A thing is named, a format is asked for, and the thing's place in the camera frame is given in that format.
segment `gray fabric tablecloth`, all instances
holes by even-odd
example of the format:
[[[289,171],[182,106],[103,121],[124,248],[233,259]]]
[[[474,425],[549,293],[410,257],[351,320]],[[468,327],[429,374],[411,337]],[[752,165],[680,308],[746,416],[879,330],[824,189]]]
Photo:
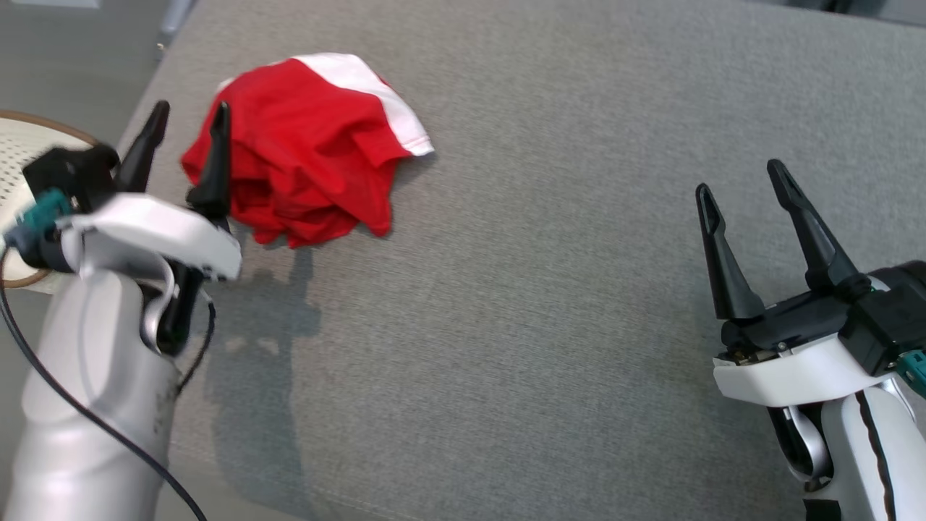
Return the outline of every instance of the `gray fabric tablecloth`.
[[[305,519],[803,518],[766,412],[713,382],[695,186],[766,302],[805,270],[772,157],[860,268],[926,256],[924,49],[725,0],[203,2],[130,128],[172,104],[156,195],[216,85],[292,55],[363,57],[437,154],[386,239],[244,241],[172,461]]]

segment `red cloth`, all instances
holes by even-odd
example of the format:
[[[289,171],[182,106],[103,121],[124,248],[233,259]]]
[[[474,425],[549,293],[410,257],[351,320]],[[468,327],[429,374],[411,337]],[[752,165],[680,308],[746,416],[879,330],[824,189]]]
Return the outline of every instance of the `red cloth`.
[[[432,151],[415,114],[358,57],[295,57],[221,88],[181,159],[194,184],[220,100],[231,108],[231,216],[261,244],[280,234],[290,248],[317,244],[358,222],[386,235],[396,160]]]

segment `black cable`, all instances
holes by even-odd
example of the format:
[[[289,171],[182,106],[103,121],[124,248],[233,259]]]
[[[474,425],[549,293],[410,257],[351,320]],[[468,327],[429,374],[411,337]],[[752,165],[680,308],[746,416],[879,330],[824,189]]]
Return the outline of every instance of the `black cable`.
[[[9,248],[6,246],[2,247],[2,253],[0,253],[0,273],[3,272],[4,265],[6,264],[6,255],[9,253]],[[61,397],[62,400],[66,401],[68,405],[73,407],[78,413],[82,414],[83,417],[87,418],[91,422],[95,423],[96,426],[100,427],[104,431],[115,438],[119,443],[125,446],[126,449],[131,451],[133,454],[139,457],[144,461],[148,466],[153,468],[159,476],[161,476],[165,481],[170,484],[170,487],[177,492],[177,495],[186,502],[186,505],[190,507],[190,510],[193,511],[193,514],[196,516],[197,521],[206,521],[206,515],[203,514],[202,509],[199,508],[199,505],[196,504],[196,501],[193,499],[193,496],[190,495],[190,492],[187,492],[183,485],[180,484],[180,481],[177,480],[170,471],[159,463],[154,456],[147,453],[144,449],[136,445],[132,440],[126,438],[122,433],[118,432],[105,420],[97,416],[94,412],[90,411],[84,407],[77,399],[68,393],[64,387],[55,380],[55,377],[48,372],[48,369],[42,364],[42,361],[39,360],[39,357],[35,355],[35,351],[29,346],[29,342],[26,340],[26,337],[22,335],[22,331],[19,330],[19,325],[16,324],[16,319],[13,318],[13,313],[9,309],[9,301],[6,300],[6,288],[3,284],[0,284],[0,313],[3,314],[3,318],[6,321],[6,325],[9,327],[10,335],[13,336],[13,339],[16,340],[19,350],[22,351],[23,356],[26,357],[26,360],[31,364],[32,369],[35,370],[39,376],[42,377],[42,380],[48,384],[48,386]]]
[[[209,306],[209,326],[206,328],[206,337],[203,338],[203,345],[199,348],[199,352],[196,353],[196,358],[193,359],[193,365],[190,366],[190,370],[186,372],[186,376],[183,377],[183,380],[177,386],[177,396],[180,396],[180,393],[183,392],[183,388],[186,387],[190,380],[193,378],[193,374],[196,372],[196,369],[199,368],[199,364],[203,362],[203,357],[206,356],[206,350],[209,349],[209,342],[212,341],[212,334],[216,330],[216,304],[212,301],[209,295],[205,291],[201,292],[203,297],[206,299],[206,303]]]
[[[875,458],[878,460],[878,476],[884,485],[884,510],[887,511],[887,521],[896,521],[897,509],[894,505],[894,487],[891,485],[891,473],[887,469],[887,456],[884,455],[884,447],[881,446],[881,438],[878,436],[878,428],[874,425],[874,417],[871,415],[871,407],[865,391],[860,390],[856,393],[858,408],[861,410],[862,423],[869,431],[869,442],[871,450],[874,451]]]

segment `perforated white basket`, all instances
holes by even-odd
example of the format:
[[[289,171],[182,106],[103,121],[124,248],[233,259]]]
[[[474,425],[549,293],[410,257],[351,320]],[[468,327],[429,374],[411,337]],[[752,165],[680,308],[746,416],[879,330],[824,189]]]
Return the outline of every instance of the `perforated white basket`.
[[[91,136],[60,123],[0,110],[0,233],[13,226],[16,217],[34,202],[22,167],[54,146],[85,149],[95,142]],[[23,262],[14,250],[6,257],[3,283],[6,287],[24,287],[46,274]]]

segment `stitched seam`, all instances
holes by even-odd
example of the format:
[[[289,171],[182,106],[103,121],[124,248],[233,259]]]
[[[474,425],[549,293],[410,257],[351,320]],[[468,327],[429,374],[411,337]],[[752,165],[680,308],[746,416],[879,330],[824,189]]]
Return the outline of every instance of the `stitched seam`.
[[[205,451],[200,451],[200,450],[194,449],[194,448],[192,448],[192,447],[183,447],[183,446],[180,445],[179,443],[174,443],[174,445],[177,446],[178,448],[182,448],[184,451],[192,452],[193,454],[197,454],[197,455],[199,455],[199,456],[205,456],[205,459],[208,460],[209,454],[207,454]],[[245,472],[255,472],[255,471],[256,471],[256,469],[255,469],[254,467],[251,467],[251,466],[248,466],[248,465],[243,465],[243,464],[238,464],[238,463],[236,463],[236,462],[225,462],[225,464],[230,464],[231,466],[233,466],[233,467],[235,467],[235,468],[239,468],[239,469],[241,469],[241,470],[244,470]],[[286,484],[286,483],[281,483],[280,481],[277,481],[277,480],[274,480],[274,479],[271,479],[270,481],[273,482],[276,486],[282,487],[282,488],[284,488],[284,489],[288,489],[288,490],[290,490],[290,491],[292,491],[292,492],[294,492],[294,493],[301,493],[301,492],[303,492],[303,490],[300,490],[298,487],[293,487],[292,485],[288,485],[288,484]],[[365,502],[365,501],[361,501],[361,500],[359,500],[359,499],[352,498],[352,497],[350,497],[350,496],[345,496],[345,495],[343,495],[343,494],[339,494],[338,492],[335,492],[335,491],[333,491],[333,490],[323,489],[322,487],[319,487],[319,486],[316,486],[316,485],[307,485],[307,486],[308,486],[308,488],[309,488],[310,490],[314,490],[314,491],[316,491],[317,493],[319,493],[320,495],[323,495],[323,496],[328,497],[328,499],[331,500],[332,502],[336,502],[336,503],[338,503],[338,504],[342,504],[342,505],[347,506],[347,507],[350,507],[350,508],[356,508],[356,509],[358,509],[359,511],[367,512],[367,513],[369,513],[369,514],[378,515],[379,517],[382,517],[382,518],[384,518],[384,519],[389,519],[390,521],[397,521],[397,520],[396,520],[395,518],[393,518],[393,517],[388,516],[388,515],[380,514],[380,513],[378,513],[378,512],[373,512],[373,511],[371,511],[371,510],[367,510],[367,509],[365,509],[365,508],[356,506],[356,505],[354,505],[354,504],[346,503],[346,502],[344,502],[344,500],[348,500],[348,501],[351,501],[351,502],[358,502],[358,503],[360,503],[360,504],[367,505],[367,506],[370,507],[370,508],[375,508],[375,509],[377,509],[377,510],[382,510],[383,512],[388,512],[388,513],[390,513],[390,514],[398,515],[398,516],[403,517],[403,518],[405,518],[405,519],[411,519],[412,521],[424,521],[423,519],[421,519],[421,518],[419,518],[419,517],[415,517],[415,516],[408,515],[408,514],[402,514],[401,512],[396,512],[395,510],[390,510],[390,509],[388,509],[388,508],[386,508],[386,507],[383,507],[383,506],[380,506],[380,505],[377,505],[377,504],[373,504],[373,503],[371,503],[371,502]]]

